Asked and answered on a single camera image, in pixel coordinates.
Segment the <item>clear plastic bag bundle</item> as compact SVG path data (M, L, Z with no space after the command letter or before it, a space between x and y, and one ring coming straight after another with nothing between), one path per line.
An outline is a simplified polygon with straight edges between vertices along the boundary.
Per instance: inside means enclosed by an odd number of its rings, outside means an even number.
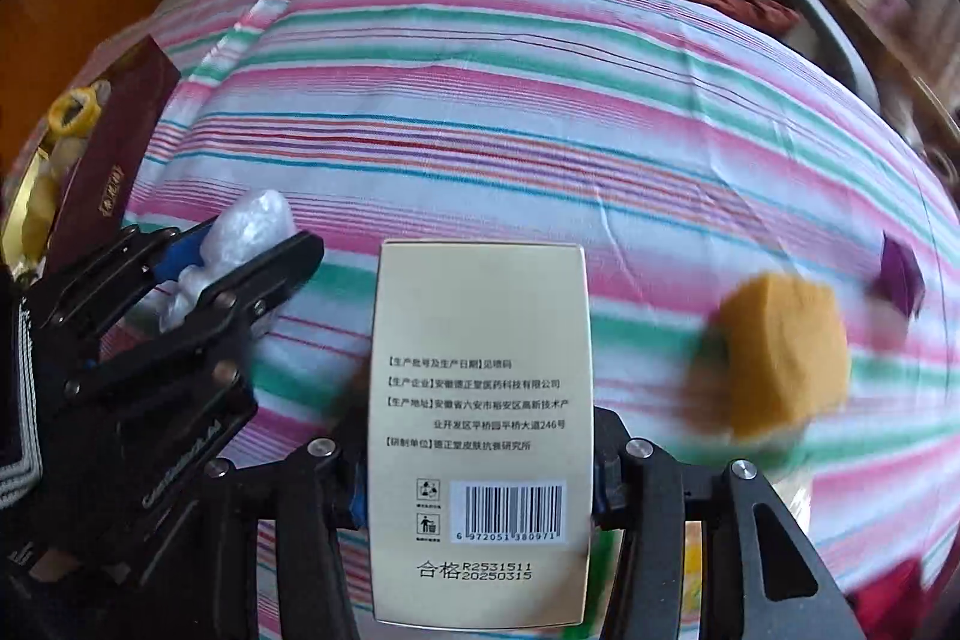
M158 280L174 283L158 320L161 333L181 326L208 286L295 234L286 198L260 190L242 195L198 239L176 242L158 271Z

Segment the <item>yellow sponge block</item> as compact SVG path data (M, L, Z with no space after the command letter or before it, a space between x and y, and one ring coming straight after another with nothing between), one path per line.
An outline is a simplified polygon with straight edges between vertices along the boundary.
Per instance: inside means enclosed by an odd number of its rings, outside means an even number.
M835 292L781 273L745 281L719 306L729 427L740 442L797 431L848 399L851 359Z

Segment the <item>cream cardboard box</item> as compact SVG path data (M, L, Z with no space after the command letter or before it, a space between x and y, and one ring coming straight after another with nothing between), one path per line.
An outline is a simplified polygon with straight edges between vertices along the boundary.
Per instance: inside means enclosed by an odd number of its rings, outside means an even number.
M377 619L578 624L593 456L583 250L382 245L366 468Z

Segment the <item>maroon gold gift box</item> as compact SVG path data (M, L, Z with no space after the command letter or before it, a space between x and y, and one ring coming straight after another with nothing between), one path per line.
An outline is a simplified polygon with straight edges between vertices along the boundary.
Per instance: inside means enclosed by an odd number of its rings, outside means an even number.
M149 138L181 79L147 35L93 80L103 108L88 138L37 138L3 182L2 262L17 280L64 268L116 236Z

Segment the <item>red blanket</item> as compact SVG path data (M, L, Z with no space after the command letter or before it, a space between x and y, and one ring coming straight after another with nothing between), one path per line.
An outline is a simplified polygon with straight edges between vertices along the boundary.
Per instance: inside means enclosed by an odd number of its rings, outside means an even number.
M867 640L908 640L923 617L926 592L919 559L903 560L850 596Z

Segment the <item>striped bed sheet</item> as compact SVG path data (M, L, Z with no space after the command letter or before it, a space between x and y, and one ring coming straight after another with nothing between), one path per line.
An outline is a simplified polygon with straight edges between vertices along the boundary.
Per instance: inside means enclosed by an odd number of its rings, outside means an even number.
M581 245L597 401L677 458L726 461L708 319L776 269L833 287L851 385L761 466L811 473L812 541L843 590L908 559L926 596L949 578L957 211L820 68L682 0L189 0L139 34L181 81L127 221L192 226L273 188L327 247L260 343L236 463L334 422L400 237ZM914 319L875 292L885 234L923 271Z

